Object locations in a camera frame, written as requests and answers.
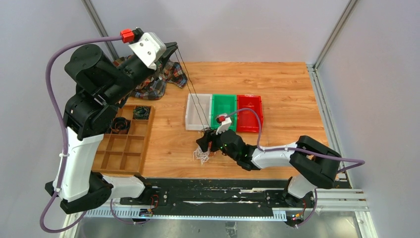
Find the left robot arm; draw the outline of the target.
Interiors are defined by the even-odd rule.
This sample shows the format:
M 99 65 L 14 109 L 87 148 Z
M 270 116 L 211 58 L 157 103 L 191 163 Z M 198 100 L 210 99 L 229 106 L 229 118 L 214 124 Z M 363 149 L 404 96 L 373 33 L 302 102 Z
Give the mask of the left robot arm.
M 115 66 L 95 44 L 77 46 L 66 73 L 76 82 L 76 93 L 62 114 L 65 129 L 64 173 L 46 184 L 49 194 L 61 198 L 66 214 L 84 212 L 115 198 L 133 198 L 148 204 L 151 187 L 143 177 L 111 177 L 93 172 L 99 144 L 111 128 L 113 119 L 134 88 L 154 74 L 154 70 L 136 56 Z

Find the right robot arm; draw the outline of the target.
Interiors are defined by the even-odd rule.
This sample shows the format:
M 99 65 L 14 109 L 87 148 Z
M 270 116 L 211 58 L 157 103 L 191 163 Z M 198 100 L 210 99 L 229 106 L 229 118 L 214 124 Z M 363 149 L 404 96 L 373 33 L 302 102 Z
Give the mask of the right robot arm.
M 333 188 L 341 157 L 307 135 L 283 146 L 258 147 L 245 143 L 230 129 L 220 134 L 209 129 L 196 143 L 202 152 L 220 151 L 247 171 L 293 167 L 299 174 L 290 178 L 283 192 L 284 202 L 291 207 L 297 206 L 308 192 L 316 188 Z

